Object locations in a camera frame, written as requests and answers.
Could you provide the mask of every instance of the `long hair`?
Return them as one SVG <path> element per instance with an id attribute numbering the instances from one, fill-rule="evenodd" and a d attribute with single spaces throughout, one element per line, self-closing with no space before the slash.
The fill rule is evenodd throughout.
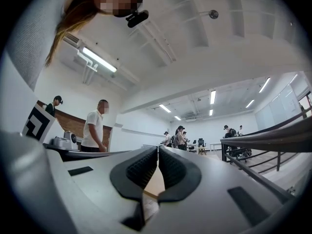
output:
<path id="1" fill-rule="evenodd" d="M 66 33 L 77 31 L 89 23 L 97 13 L 105 14 L 99 10 L 93 0 L 73 0 L 68 7 L 65 15 L 56 28 L 56 35 L 48 54 L 45 65 L 49 66 L 59 43 L 63 40 Z"/>

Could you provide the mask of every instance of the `black rectangle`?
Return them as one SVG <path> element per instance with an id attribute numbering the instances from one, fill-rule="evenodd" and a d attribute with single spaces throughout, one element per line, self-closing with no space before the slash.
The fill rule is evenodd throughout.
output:
<path id="1" fill-rule="evenodd" d="M 68 173 L 70 176 L 76 176 L 79 174 L 84 174 L 87 172 L 93 171 L 93 169 L 90 166 L 85 166 L 77 169 L 68 170 Z"/>
<path id="2" fill-rule="evenodd" d="M 259 224 L 269 216 L 242 187 L 229 189 L 228 192 L 252 226 Z"/>

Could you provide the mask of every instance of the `metal railing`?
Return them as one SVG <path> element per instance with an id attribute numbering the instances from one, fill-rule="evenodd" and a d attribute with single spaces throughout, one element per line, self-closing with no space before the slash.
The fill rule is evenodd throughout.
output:
<path id="1" fill-rule="evenodd" d="M 276 168 L 276 170 L 279 171 L 280 166 L 283 163 L 287 162 L 298 153 L 312 152 L 312 117 L 308 117 L 290 126 L 281 128 L 282 126 L 285 126 L 304 115 L 307 110 L 289 120 L 282 122 L 279 124 L 279 128 L 274 127 L 245 136 L 221 139 L 222 161 L 234 163 L 239 167 L 240 170 L 243 170 L 251 178 L 272 191 L 282 203 L 285 203 L 289 197 L 291 197 L 290 193 L 267 180 L 261 175 L 261 173 L 264 173 L 273 168 Z M 256 155 L 238 157 L 238 155 L 243 154 L 245 151 L 247 151 L 247 149 L 263 150 L 263 152 Z M 261 156 L 268 152 L 276 152 L 277 155 L 258 164 L 253 164 L 250 166 L 242 163 L 243 160 Z M 281 157 L 285 155 L 285 153 L 293 153 L 293 155 L 284 161 L 281 161 Z M 252 167 L 262 165 L 275 159 L 277 160 L 276 165 L 266 168 L 259 173 L 252 169 Z"/>

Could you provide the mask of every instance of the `gray plastic surface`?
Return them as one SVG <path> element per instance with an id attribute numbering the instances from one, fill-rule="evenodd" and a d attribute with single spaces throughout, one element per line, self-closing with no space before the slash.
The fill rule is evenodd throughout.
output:
<path id="1" fill-rule="evenodd" d="M 1 153 L 1 158 L 7 164 L 5 168 L 14 193 L 39 225 L 58 234 L 137 233 L 120 223 L 133 215 L 137 202 L 118 194 L 109 173 L 115 165 L 144 149 L 63 162 L 58 152 L 43 149 L 33 139 L 3 133 L 1 139 L 10 147 L 7 153 Z M 228 189 L 235 187 L 242 187 L 268 214 L 281 210 L 282 204 L 269 190 L 237 168 L 182 150 L 166 149 L 195 163 L 202 179 L 184 200 L 160 203 L 159 212 L 141 233 L 234 234 L 250 230 L 250 223 L 228 193 Z M 76 176 L 68 173 L 86 166 L 93 170 Z"/>

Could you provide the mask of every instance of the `black cap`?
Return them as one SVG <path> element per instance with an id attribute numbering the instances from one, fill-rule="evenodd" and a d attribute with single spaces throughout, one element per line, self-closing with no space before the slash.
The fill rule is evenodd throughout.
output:
<path id="1" fill-rule="evenodd" d="M 131 4 L 131 8 L 129 10 L 119 10 L 118 15 L 114 15 L 114 16 L 118 18 L 127 17 L 133 14 L 134 12 L 136 12 L 137 9 L 142 5 L 142 3 L 143 3 L 143 0 L 137 0 L 137 3 Z"/>
<path id="2" fill-rule="evenodd" d="M 54 100 L 56 100 L 56 99 L 59 101 L 60 104 L 63 104 L 63 101 L 62 101 L 62 97 L 61 97 L 61 96 L 55 96 L 55 97 L 54 97 Z"/>

